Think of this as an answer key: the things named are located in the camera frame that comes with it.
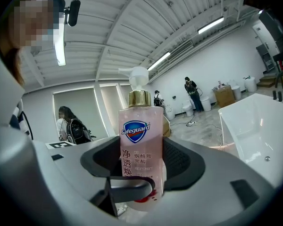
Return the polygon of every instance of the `white bathtub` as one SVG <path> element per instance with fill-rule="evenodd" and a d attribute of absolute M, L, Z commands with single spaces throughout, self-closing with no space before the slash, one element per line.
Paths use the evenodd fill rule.
<path fill-rule="evenodd" d="M 219 113 L 225 150 L 279 187 L 283 183 L 283 102 L 253 94 Z"/>

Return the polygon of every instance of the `white shirt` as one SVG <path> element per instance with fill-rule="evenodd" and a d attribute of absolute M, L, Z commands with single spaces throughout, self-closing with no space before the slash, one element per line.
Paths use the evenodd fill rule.
<path fill-rule="evenodd" d="M 60 131 L 65 132 L 65 134 L 67 134 L 67 121 L 60 118 L 57 120 L 57 131 L 60 134 Z"/>
<path fill-rule="evenodd" d="M 161 94 L 156 94 L 156 95 L 154 96 L 154 98 L 158 98 L 158 99 L 163 100 L 163 98 L 162 98 Z"/>

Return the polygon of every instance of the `gray robot arm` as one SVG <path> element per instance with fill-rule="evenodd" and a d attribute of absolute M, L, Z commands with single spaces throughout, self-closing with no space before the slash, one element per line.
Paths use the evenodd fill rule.
<path fill-rule="evenodd" d="M 274 193 L 228 153 L 168 138 L 163 148 L 165 192 L 143 225 L 246 224 Z M 118 158 L 118 137 L 48 150 L 20 131 L 0 128 L 0 183 L 42 225 L 125 225 L 116 218 L 114 203 L 143 198 L 153 184 L 115 178 Z"/>

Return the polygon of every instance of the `woman with long hair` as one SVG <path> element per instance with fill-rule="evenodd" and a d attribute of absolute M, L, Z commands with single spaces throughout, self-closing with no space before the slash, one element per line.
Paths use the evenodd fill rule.
<path fill-rule="evenodd" d="M 67 124 L 72 119 L 77 119 L 75 114 L 67 106 L 61 106 L 58 110 L 57 131 L 60 141 L 67 140 Z"/>
<path fill-rule="evenodd" d="M 24 85 L 19 58 L 21 49 L 33 46 L 42 40 L 42 35 L 57 28 L 64 7 L 64 0 L 13 0 L 5 9 L 0 18 L 0 66 L 3 62 L 19 85 Z M 29 135 L 29 125 L 23 119 L 22 100 L 15 106 L 9 124 Z"/>

